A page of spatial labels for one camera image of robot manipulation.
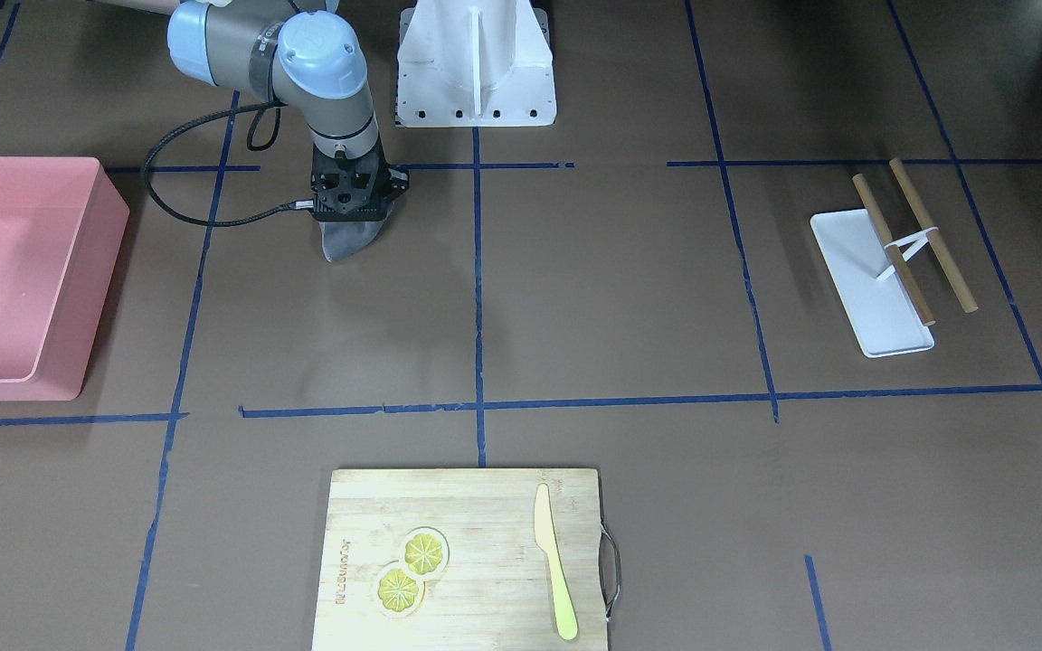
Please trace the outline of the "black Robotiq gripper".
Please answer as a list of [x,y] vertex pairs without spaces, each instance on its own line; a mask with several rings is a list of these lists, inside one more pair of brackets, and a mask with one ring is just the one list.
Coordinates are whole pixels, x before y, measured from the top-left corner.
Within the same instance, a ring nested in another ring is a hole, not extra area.
[[359,156],[327,156],[313,149],[313,206],[318,222],[380,222],[410,189],[410,175],[384,159],[381,145]]

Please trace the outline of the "robot arm with Robotiq gripper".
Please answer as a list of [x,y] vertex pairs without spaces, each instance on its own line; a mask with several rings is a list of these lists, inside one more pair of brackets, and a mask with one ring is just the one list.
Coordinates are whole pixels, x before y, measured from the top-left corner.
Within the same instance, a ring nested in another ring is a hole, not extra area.
[[166,14],[171,61],[187,77],[301,111],[315,148],[356,160],[379,145],[367,62],[336,1],[123,1]]

